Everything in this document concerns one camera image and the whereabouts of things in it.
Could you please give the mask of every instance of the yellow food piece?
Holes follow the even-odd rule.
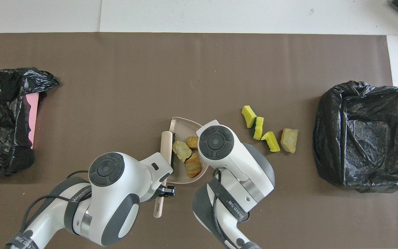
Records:
[[[253,127],[254,120],[256,119],[256,114],[251,109],[251,106],[245,105],[242,108],[242,115],[244,115],[245,122],[247,123],[247,128]]]
[[[187,145],[192,149],[198,148],[198,139],[199,137],[187,137]]]
[[[254,121],[254,133],[253,138],[256,140],[260,140],[262,137],[262,127],[264,126],[264,118],[257,117],[256,121]]]
[[[297,132],[299,132],[299,130],[288,128],[282,130],[281,145],[285,151],[290,153],[296,152]]]
[[[281,147],[277,143],[276,137],[273,132],[265,133],[260,140],[266,140],[268,147],[270,147],[271,152],[281,151]]]
[[[185,160],[191,156],[191,149],[184,142],[175,141],[172,145],[172,149],[177,155],[177,158],[179,158],[179,160],[182,162],[185,162]]]
[[[188,177],[195,177],[202,171],[202,167],[199,163],[198,153],[196,151],[187,161],[185,161],[185,170],[187,171]]]

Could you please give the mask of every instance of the white table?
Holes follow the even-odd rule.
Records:
[[[387,35],[398,86],[398,13],[387,0],[0,0],[0,33]]]

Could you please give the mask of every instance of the brown table mat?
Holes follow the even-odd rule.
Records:
[[[35,163],[0,177],[0,248],[28,205],[109,151],[138,160],[159,151],[172,116],[229,126],[273,166],[276,189],[239,228],[264,249],[398,248],[398,192],[359,194],[318,177],[312,129],[320,96],[349,80],[392,85],[385,36],[179,33],[0,34],[0,69],[35,66],[61,85],[39,109]],[[249,104],[265,131],[299,129],[295,154],[251,138]],[[131,233],[111,248],[223,248],[193,216],[210,179],[177,185],[161,219],[142,203]],[[47,248],[100,248],[59,231]]]

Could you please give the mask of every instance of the yellow vegetable piece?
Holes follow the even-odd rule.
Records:
[[[262,127],[264,126],[264,118],[257,117],[256,121],[254,121],[254,134],[253,138],[256,140],[260,140],[262,137]]]
[[[281,147],[279,147],[273,132],[265,133],[260,140],[267,140],[267,144],[268,147],[270,147],[271,152],[281,151]]]
[[[251,109],[251,106],[244,105],[244,107],[242,108],[242,115],[244,115],[245,122],[247,123],[247,128],[253,127],[254,120],[257,116]]]
[[[296,152],[297,132],[299,132],[299,130],[293,130],[288,128],[283,129],[281,145],[285,151],[289,153]]]

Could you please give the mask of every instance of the black strap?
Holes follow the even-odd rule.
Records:
[[[14,245],[19,249],[39,249],[36,243],[27,235],[17,232],[7,243],[7,246]]]
[[[91,192],[92,186],[85,186],[68,200],[64,213],[64,226],[68,232],[78,235],[73,229],[73,218],[75,216],[76,210],[78,209],[79,202]]]
[[[237,203],[234,197],[232,197],[227,189],[225,189],[215,177],[208,182],[208,185],[218,199],[222,202],[222,204],[239,222],[243,221],[247,217],[248,213],[245,212],[245,210]]]

